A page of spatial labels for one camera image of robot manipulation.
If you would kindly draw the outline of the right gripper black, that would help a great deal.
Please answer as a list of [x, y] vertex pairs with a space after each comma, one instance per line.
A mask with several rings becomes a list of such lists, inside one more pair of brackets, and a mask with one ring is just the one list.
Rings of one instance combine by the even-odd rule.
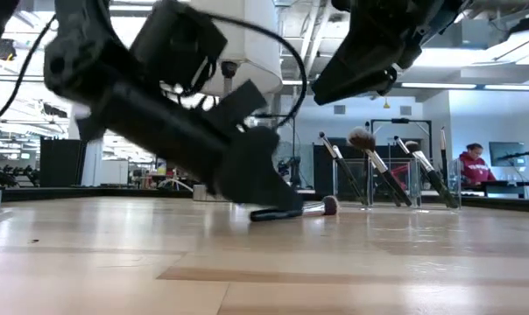
[[376, 93], [397, 80], [392, 65], [409, 67], [421, 47], [442, 34], [464, 9], [463, 0], [344, 0], [334, 7], [350, 14], [349, 32], [314, 81], [318, 105]]

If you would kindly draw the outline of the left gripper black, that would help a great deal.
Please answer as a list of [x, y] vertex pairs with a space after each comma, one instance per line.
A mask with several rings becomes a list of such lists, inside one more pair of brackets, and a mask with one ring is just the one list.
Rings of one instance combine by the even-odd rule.
[[90, 108], [88, 135], [111, 130], [235, 203], [280, 211], [303, 207], [302, 198], [273, 167], [276, 131], [255, 127], [231, 143], [236, 126], [267, 105], [251, 80], [208, 111], [185, 108], [157, 89], [127, 80], [81, 87], [74, 96]]

